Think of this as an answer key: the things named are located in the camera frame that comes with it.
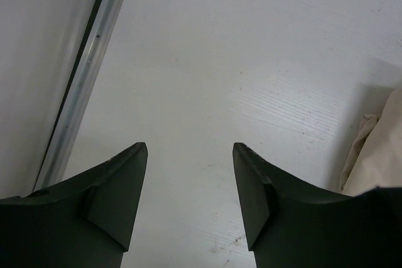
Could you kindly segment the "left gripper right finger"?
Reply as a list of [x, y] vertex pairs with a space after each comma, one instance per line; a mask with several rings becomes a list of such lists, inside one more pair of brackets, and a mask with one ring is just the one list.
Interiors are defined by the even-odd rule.
[[401, 189], [345, 196], [232, 151], [248, 249], [258, 267], [400, 267]]

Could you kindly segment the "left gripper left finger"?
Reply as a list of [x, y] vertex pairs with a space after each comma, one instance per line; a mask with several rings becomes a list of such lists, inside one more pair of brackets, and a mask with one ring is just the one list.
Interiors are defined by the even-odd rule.
[[120, 267], [147, 165], [137, 142], [26, 197], [1, 200], [2, 267]]

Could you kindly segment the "beige trousers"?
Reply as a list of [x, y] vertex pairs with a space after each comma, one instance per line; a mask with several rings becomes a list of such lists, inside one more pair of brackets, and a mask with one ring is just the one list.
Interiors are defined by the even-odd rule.
[[364, 114], [339, 177], [338, 190], [357, 196], [376, 187], [401, 186], [401, 87], [381, 115]]

